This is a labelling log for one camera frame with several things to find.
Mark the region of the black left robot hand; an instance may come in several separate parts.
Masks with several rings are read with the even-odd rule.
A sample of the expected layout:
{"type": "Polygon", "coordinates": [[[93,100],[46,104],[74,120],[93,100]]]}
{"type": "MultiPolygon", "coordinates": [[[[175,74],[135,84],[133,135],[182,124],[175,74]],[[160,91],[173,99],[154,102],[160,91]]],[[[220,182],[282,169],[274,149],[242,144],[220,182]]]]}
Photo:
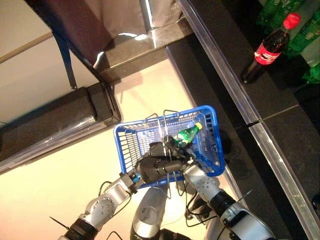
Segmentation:
{"type": "Polygon", "coordinates": [[[135,165],[143,181],[153,183],[165,175],[178,172],[184,164],[179,160],[169,160],[166,144],[153,142],[149,151],[135,165]]]}

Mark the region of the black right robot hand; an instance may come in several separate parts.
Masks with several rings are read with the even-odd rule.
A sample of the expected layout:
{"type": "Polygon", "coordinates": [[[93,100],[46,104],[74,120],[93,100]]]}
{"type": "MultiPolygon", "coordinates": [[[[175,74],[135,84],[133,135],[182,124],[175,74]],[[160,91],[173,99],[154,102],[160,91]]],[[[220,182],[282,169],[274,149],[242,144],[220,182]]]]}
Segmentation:
{"type": "Polygon", "coordinates": [[[170,161],[180,161],[186,164],[188,161],[196,159],[196,154],[192,150],[192,142],[184,144],[171,140],[165,144],[165,147],[170,161]]]}

